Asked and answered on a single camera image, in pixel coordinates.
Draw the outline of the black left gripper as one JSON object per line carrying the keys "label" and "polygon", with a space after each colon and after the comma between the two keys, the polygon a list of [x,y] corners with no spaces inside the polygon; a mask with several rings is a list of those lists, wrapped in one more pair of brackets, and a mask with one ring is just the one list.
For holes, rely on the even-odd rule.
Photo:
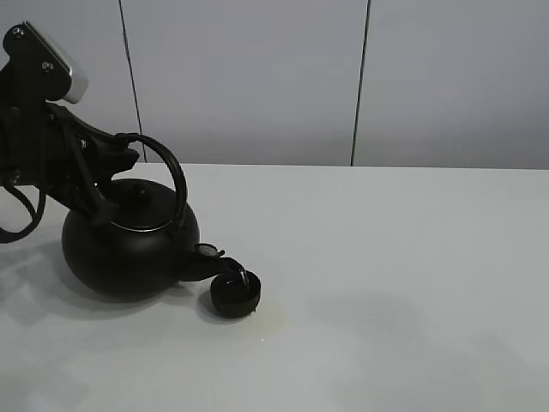
{"label": "black left gripper", "polygon": [[130,170],[139,154],[66,107],[46,106],[63,99],[68,82],[60,69],[43,70],[50,56],[25,25],[10,28],[2,46],[9,60],[1,68],[1,171],[34,179],[46,118],[47,194],[94,226],[109,223],[117,205],[99,187]]}

